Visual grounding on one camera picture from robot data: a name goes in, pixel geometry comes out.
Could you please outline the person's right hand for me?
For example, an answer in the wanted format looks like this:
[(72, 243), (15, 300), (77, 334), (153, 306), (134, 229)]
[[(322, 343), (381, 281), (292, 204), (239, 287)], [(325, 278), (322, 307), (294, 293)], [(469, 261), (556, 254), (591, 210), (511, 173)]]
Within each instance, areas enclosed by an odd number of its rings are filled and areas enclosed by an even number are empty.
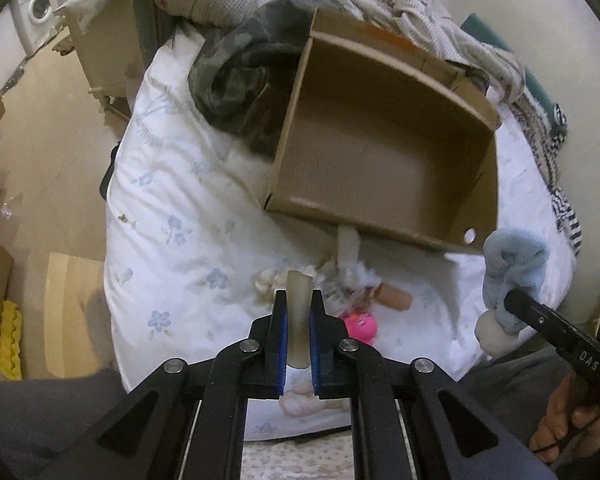
[(560, 441), (570, 427), (580, 430), (574, 458), (589, 458), (600, 450), (600, 406), (577, 406), (575, 385), (576, 375), (571, 372), (550, 395), (545, 415), (530, 439), (530, 450), (544, 463), (554, 463), (562, 454)]

